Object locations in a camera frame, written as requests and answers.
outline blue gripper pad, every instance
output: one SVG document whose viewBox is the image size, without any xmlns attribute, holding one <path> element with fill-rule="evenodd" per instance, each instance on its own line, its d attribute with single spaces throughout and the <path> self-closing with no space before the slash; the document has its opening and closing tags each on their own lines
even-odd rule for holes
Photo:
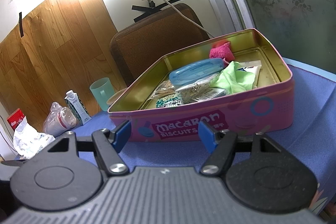
<svg viewBox="0 0 336 224">
<path fill-rule="evenodd" d="M 112 144 L 113 148 L 117 153 L 120 153 L 122 148 L 127 143 L 129 137 L 131 136 L 132 128 L 131 122 L 127 121 L 127 123 L 121 128 L 117 129 L 114 137 L 114 142 Z"/>
<path fill-rule="evenodd" d="M 212 153 L 218 145 L 218 142 L 215 139 L 215 132 L 204 122 L 200 121 L 198 124 L 198 136 L 206 150 L 208 150 L 209 153 Z"/>
</svg>

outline blue tablecloth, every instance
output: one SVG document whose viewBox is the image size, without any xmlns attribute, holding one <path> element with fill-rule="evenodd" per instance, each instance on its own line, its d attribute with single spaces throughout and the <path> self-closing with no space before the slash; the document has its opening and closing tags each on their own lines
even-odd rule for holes
<svg viewBox="0 0 336 224">
<path fill-rule="evenodd" d="M 294 122 L 287 129 L 268 135 L 307 165 L 316 175 L 319 188 L 315 212 L 319 212 L 336 193 L 336 75 L 286 60 L 295 80 Z M 76 128 L 77 136 L 115 126 L 106 112 Z M 95 164 L 93 153 L 80 152 L 82 159 Z M 197 170 L 209 156 L 200 141 L 148 143 L 128 142 L 120 157 L 131 170 L 135 166 L 194 166 Z M 249 153 L 239 153 L 235 162 Z"/>
</svg>

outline pink tin box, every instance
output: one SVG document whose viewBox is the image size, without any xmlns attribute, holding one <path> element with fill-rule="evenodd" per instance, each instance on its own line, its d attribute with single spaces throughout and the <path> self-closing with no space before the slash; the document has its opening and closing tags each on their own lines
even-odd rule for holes
<svg viewBox="0 0 336 224">
<path fill-rule="evenodd" d="M 238 62 L 261 60 L 257 88 L 205 102 L 155 108 L 148 100 L 169 72 L 209 57 L 212 47 L 230 41 Z M 109 108 L 115 125 L 132 123 L 130 141 L 169 142 L 199 140 L 198 122 L 240 135 L 289 127 L 293 122 L 294 80 L 273 45 L 256 29 L 213 38 L 161 57 Z"/>
</svg>

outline pink towel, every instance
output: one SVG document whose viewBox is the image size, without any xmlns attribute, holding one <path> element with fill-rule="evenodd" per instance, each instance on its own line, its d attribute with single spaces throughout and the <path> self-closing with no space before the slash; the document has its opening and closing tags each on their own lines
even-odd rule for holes
<svg viewBox="0 0 336 224">
<path fill-rule="evenodd" d="M 209 58 L 221 58 L 227 64 L 233 61 L 235 57 L 231 52 L 231 42 L 227 42 L 217 48 L 212 48 L 210 50 Z"/>
</svg>

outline blue plastic container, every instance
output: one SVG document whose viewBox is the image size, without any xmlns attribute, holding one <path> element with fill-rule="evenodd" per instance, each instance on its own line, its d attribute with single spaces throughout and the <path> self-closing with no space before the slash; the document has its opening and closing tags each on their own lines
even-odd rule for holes
<svg viewBox="0 0 336 224">
<path fill-rule="evenodd" d="M 172 71 L 169 80 L 174 86 L 187 85 L 222 69 L 224 62 L 221 58 L 204 59 Z"/>
</svg>

